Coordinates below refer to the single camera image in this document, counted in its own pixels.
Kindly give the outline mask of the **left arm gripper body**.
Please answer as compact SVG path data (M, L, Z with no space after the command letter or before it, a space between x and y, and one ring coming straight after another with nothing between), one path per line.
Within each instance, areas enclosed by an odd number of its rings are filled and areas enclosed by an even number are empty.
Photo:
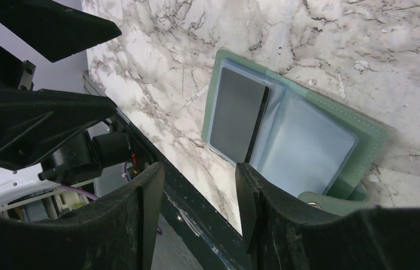
M121 35L114 22L56 1L0 1L0 24L60 68L61 60ZM82 86L81 69L31 70L24 62L0 44L0 88L29 89L30 77L38 80L36 89Z

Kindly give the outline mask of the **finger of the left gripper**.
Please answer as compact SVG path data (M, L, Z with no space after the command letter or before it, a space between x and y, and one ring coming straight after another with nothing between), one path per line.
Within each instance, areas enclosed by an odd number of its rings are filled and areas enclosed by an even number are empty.
M0 87L0 167L43 161L79 132L116 114L104 96Z

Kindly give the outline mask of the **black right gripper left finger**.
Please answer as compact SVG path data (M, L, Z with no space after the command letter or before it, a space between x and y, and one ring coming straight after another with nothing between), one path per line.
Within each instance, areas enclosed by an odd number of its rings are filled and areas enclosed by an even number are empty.
M153 163L55 220L0 217L0 269L150 269L164 179L164 165Z

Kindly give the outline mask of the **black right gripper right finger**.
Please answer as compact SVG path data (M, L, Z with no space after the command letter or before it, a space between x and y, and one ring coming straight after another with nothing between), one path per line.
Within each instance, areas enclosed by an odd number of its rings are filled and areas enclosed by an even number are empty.
M288 194L250 164L238 163L235 179L252 269L420 269L420 208L340 217Z

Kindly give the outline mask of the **green card holder wallet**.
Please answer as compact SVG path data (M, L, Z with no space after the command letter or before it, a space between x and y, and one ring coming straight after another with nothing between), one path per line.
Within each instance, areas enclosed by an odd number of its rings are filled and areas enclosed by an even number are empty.
M387 141L386 127L264 66L220 49L215 56L201 137L223 158L209 144L223 67L254 74L270 86L243 162L283 191L325 212L347 215L370 207L362 179Z

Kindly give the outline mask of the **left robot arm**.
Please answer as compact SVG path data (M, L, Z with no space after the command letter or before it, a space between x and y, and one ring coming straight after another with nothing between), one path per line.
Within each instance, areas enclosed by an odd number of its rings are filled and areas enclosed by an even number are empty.
M50 62L120 35L109 20L55 1L0 1L0 23ZM97 178L126 161L124 133L88 129L117 114L105 96L34 89L35 65L0 46L0 207Z

